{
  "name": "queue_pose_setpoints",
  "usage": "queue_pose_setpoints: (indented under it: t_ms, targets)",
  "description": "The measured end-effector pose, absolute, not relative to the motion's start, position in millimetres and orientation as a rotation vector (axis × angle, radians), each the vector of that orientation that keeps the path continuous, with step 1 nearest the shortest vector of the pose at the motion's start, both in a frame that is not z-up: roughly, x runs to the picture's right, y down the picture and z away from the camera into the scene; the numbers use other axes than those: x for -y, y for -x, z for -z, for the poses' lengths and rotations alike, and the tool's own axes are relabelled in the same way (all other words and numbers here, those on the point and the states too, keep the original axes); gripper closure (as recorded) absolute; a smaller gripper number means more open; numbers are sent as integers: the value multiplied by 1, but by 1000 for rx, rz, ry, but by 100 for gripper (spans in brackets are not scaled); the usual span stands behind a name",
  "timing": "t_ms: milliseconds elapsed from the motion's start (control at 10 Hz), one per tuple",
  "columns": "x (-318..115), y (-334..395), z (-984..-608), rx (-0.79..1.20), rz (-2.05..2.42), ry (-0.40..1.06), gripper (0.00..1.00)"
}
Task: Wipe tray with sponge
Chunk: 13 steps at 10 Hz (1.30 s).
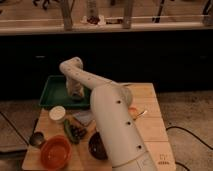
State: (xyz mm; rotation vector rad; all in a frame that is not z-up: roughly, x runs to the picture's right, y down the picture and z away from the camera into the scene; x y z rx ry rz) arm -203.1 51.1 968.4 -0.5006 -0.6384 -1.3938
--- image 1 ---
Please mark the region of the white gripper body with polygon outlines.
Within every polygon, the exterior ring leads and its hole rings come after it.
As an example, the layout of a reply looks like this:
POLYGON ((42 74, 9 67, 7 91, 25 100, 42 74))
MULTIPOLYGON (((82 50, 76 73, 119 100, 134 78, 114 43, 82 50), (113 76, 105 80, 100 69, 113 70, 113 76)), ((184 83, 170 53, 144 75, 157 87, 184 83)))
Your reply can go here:
POLYGON ((66 78, 66 88, 68 95, 73 100, 82 100, 84 97, 83 86, 76 80, 66 78))

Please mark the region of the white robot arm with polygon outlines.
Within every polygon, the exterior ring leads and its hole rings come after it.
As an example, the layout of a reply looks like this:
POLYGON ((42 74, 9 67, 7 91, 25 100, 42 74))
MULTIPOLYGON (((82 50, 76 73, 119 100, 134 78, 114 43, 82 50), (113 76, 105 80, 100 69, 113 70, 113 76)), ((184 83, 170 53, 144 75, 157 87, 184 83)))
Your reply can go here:
POLYGON ((59 68, 67 79, 68 90, 73 89, 73 81, 91 90, 90 109, 112 171, 157 171, 128 111, 131 91, 113 80, 84 71, 79 57, 63 61, 59 68))

